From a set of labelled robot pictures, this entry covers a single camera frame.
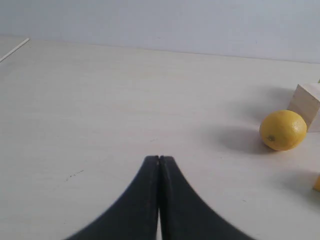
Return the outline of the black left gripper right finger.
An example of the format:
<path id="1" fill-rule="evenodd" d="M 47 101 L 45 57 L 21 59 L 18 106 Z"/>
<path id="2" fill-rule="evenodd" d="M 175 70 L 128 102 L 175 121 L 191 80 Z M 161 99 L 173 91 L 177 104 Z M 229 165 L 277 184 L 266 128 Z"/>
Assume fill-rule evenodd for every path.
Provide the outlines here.
<path id="1" fill-rule="evenodd" d="M 194 191 L 175 159 L 159 158 L 158 206 L 164 240 L 251 240 Z"/>

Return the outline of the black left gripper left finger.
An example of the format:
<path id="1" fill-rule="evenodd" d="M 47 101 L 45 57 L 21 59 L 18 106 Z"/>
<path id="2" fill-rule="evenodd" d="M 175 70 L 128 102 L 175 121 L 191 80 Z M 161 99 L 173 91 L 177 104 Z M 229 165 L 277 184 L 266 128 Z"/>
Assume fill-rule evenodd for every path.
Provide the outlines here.
<path id="1" fill-rule="evenodd" d="M 159 157 L 147 156 L 123 194 L 69 240 L 155 240 L 158 227 Z"/>

